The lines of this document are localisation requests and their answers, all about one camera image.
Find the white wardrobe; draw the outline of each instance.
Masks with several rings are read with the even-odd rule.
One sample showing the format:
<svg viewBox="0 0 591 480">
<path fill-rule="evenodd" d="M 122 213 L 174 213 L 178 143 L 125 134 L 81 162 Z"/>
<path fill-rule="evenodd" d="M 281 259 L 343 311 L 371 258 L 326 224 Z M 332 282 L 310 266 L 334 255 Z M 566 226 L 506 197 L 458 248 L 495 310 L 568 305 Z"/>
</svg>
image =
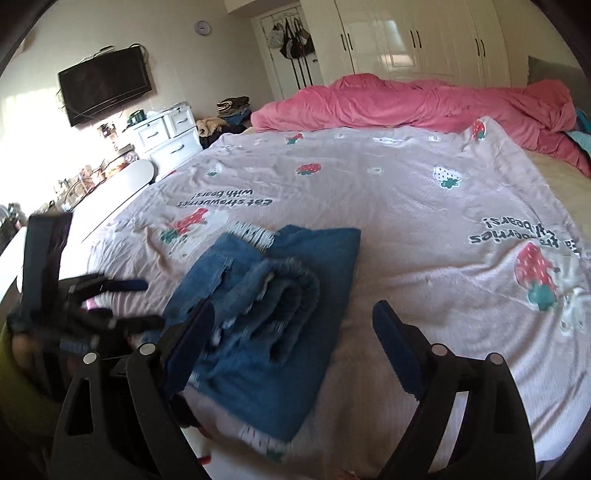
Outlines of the white wardrobe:
<svg viewBox="0 0 591 480">
<path fill-rule="evenodd" d="M 511 85 L 492 0 L 301 0 L 325 84 L 352 73 Z"/>
</svg>

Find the white wall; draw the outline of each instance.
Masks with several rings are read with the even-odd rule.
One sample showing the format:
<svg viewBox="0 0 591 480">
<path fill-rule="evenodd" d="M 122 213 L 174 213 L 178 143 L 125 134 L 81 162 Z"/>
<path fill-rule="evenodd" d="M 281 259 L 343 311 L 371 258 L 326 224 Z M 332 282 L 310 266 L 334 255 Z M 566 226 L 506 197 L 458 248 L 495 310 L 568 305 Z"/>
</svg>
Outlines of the white wall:
<svg viewBox="0 0 591 480">
<path fill-rule="evenodd" d="M 198 20 L 210 22 L 210 36 L 194 32 Z M 104 46 L 132 43 L 148 49 L 154 90 L 125 105 L 116 124 L 183 100 L 197 118 L 229 96 L 248 95 L 255 109 L 273 100 L 250 20 L 228 15 L 221 0 L 60 0 L 0 77 L 0 203 L 30 213 L 53 198 L 56 180 L 101 162 L 102 121 L 69 126 L 57 74 Z"/>
<path fill-rule="evenodd" d="M 509 57 L 511 83 L 527 85 L 528 56 L 578 67 L 568 45 L 531 0 L 493 0 Z"/>
</svg>

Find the drawer handle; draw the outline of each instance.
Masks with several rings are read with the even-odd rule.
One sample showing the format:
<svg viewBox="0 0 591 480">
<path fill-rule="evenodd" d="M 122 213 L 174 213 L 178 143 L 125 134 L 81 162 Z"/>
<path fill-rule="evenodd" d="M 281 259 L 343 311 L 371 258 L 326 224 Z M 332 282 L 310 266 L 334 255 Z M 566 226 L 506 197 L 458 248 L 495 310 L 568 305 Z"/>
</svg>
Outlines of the drawer handle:
<svg viewBox="0 0 591 480">
<path fill-rule="evenodd" d="M 172 155 L 173 153 L 176 153 L 176 152 L 180 152 L 180 151 L 181 151 L 183 148 L 184 148 L 184 144 L 182 144 L 182 145 L 181 145 L 180 147 L 178 147 L 176 150 L 172 150 L 172 152 L 171 152 L 171 153 L 169 153 L 169 155 Z"/>
</svg>

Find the drawer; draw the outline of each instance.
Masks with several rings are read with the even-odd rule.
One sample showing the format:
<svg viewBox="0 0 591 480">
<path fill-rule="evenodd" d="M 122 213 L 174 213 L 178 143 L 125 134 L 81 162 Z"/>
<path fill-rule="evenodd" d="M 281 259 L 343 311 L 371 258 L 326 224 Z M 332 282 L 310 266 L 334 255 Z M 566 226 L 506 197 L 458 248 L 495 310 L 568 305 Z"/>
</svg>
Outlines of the drawer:
<svg viewBox="0 0 591 480">
<path fill-rule="evenodd" d="M 187 107 L 175 108 L 164 116 L 164 120 L 168 126 L 170 137 L 176 137 L 195 126 L 191 109 Z"/>
<path fill-rule="evenodd" d="M 192 128 L 188 132 L 167 141 L 161 147 L 155 148 L 150 152 L 150 157 L 157 168 L 155 180 L 162 180 L 201 150 L 203 150 L 203 147 L 199 143 L 199 134 L 196 128 Z"/>
<path fill-rule="evenodd" d="M 169 139 L 168 130 L 162 118 L 142 125 L 136 130 L 136 133 L 144 151 L 157 147 Z"/>
</svg>

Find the pink blanket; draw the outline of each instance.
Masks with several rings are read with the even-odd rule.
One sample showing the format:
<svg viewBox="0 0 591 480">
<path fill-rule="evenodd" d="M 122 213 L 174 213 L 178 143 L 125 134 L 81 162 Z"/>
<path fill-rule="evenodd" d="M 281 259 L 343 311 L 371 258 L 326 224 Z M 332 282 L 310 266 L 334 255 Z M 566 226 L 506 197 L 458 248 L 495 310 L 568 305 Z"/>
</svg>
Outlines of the pink blanket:
<svg viewBox="0 0 591 480">
<path fill-rule="evenodd" d="M 587 156 L 563 133 L 574 129 L 576 113 L 568 88 L 557 80 L 525 89 L 471 89 L 439 80 L 402 83 L 350 75 L 269 103 L 252 114 L 252 124 L 259 132 L 411 125 L 460 133 L 483 116 L 496 120 L 522 148 L 564 160 L 591 177 Z"/>
</svg>

